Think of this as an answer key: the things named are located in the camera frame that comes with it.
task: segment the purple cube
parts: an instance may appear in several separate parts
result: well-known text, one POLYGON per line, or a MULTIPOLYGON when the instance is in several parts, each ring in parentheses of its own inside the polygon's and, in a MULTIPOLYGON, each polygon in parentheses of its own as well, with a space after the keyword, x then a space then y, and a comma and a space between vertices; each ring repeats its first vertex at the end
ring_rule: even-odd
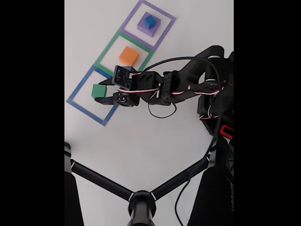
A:
POLYGON ((153 26, 152 28, 148 29, 147 26, 144 23, 145 18, 147 18, 149 15, 148 12, 146 12, 143 17, 141 18, 141 20, 139 21, 138 25, 137 25, 137 29, 151 37, 154 36, 154 34, 156 33, 156 31, 158 30, 160 24, 161 24, 161 20, 153 15, 151 15, 155 20, 156 20, 156 24, 155 26, 153 26))

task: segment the blue square outline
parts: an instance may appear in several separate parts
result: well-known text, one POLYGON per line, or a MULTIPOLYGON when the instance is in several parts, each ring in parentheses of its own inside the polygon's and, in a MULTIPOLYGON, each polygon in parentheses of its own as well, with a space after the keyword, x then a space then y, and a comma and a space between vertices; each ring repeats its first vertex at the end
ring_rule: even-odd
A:
POLYGON ((80 90, 80 88, 84 85, 84 83, 86 82, 86 80, 89 78, 89 76, 91 75, 91 73, 93 71, 96 71, 98 73, 100 73, 101 75, 103 75, 106 78, 111 78, 111 76, 104 72, 103 70, 92 66, 89 71, 86 73, 86 75, 83 77, 83 79, 80 81, 80 83, 77 85, 77 87, 75 88, 75 90, 71 93, 70 97, 67 99, 67 103, 71 104, 73 107, 77 108, 78 110, 80 110, 81 112, 83 112, 84 114, 86 114, 87 116, 89 116, 90 118, 94 119, 95 121, 99 122, 100 124, 102 124, 103 126, 105 126, 107 124, 107 122, 109 121, 109 119, 111 118, 111 116, 114 114, 114 112, 117 109, 117 105, 114 105, 112 107, 112 109, 110 110, 110 112, 108 113, 108 115, 105 117, 104 120, 98 118, 96 115, 92 114, 90 111, 86 110, 85 108, 83 108, 82 106, 78 105, 77 103, 73 102, 73 98, 76 96, 76 94, 78 93, 78 91, 80 90))

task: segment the purple tape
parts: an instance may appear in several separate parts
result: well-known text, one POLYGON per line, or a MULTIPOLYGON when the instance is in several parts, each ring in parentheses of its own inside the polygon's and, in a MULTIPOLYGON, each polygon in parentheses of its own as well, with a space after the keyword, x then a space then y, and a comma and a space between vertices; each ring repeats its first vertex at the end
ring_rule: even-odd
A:
POLYGON ((119 28, 119 31, 123 32, 124 34, 126 34, 127 36, 131 37, 132 39, 135 39, 136 41, 140 42, 141 44, 145 45, 147 48, 155 51, 159 45, 161 44, 162 40, 165 38, 165 36, 167 35, 168 31, 170 30, 170 28, 172 27, 172 25, 174 24, 176 18, 172 15, 170 15, 169 13, 159 9, 158 7, 154 6, 153 4, 150 4, 148 1, 146 0, 139 0, 137 5, 135 5, 135 7, 133 8, 132 12, 127 16, 126 20, 122 23, 121 27, 119 28), (130 21, 130 19, 133 17, 133 15, 135 14, 135 12, 137 11, 137 9, 141 6, 141 4, 145 4, 148 7, 153 8, 154 10, 158 11, 159 13, 167 16, 168 18, 171 19, 170 23, 168 24, 168 26, 166 27, 166 29, 164 30, 164 32, 162 33, 162 35, 160 36, 160 38, 158 39, 157 43, 152 46, 149 43, 141 40, 140 38, 138 38, 137 36, 133 35, 132 33, 126 31, 124 28, 127 25, 127 23, 130 21))

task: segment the green tape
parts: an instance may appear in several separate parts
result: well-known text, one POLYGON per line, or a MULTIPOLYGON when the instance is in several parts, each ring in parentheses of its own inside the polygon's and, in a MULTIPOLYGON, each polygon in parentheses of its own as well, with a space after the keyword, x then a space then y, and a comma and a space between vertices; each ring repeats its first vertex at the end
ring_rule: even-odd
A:
POLYGON ((111 48, 111 46, 113 45, 115 40, 118 38, 118 36, 121 36, 121 37, 125 38, 126 40, 132 42, 133 44, 137 45, 138 47, 140 47, 141 49, 143 49, 144 51, 149 53, 148 56, 146 57, 146 59, 144 60, 144 62, 142 63, 142 65, 140 66, 140 68, 138 69, 138 71, 142 71, 145 68, 145 66, 147 65, 147 63, 149 62, 152 55, 154 54, 154 51, 150 50, 149 48, 147 48, 143 44, 139 43, 135 39, 132 39, 131 37, 127 36, 126 34, 122 33, 121 31, 117 31, 115 33, 113 38, 110 40, 109 44, 104 48, 103 52, 100 54, 100 56, 97 58, 97 60, 94 62, 93 65, 95 67, 98 67, 100 70, 103 70, 104 72, 108 73, 110 76, 114 75, 114 72, 109 70, 105 66, 101 65, 100 61, 103 59, 103 57, 109 51, 109 49, 111 48))

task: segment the blue cube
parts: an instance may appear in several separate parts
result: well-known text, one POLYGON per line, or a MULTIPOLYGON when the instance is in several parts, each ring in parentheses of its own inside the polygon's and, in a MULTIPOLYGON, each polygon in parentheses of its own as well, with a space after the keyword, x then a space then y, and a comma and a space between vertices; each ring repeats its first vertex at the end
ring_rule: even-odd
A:
POLYGON ((148 29, 151 29, 156 25, 156 20, 152 15, 149 15, 144 19, 144 23, 148 29))

